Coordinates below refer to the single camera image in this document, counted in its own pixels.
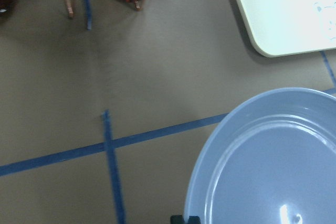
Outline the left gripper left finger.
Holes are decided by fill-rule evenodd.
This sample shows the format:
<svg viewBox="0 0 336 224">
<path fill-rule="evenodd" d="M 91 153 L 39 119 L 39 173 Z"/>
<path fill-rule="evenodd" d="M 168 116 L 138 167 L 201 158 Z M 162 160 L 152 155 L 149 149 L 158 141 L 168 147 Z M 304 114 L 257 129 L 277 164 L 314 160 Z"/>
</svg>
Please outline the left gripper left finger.
<svg viewBox="0 0 336 224">
<path fill-rule="evenodd" d="M 170 224 L 183 224 L 183 216 L 182 215 L 170 216 Z"/>
</svg>

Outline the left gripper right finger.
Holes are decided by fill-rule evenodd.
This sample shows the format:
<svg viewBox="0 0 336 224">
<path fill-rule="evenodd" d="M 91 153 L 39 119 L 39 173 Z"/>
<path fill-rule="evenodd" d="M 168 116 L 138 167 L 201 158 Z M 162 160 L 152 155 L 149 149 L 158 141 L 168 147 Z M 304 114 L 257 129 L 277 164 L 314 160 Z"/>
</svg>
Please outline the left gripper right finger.
<svg viewBox="0 0 336 224">
<path fill-rule="evenodd" d="M 188 224 L 200 224 L 200 218 L 199 216 L 189 216 L 187 223 Z"/>
</svg>

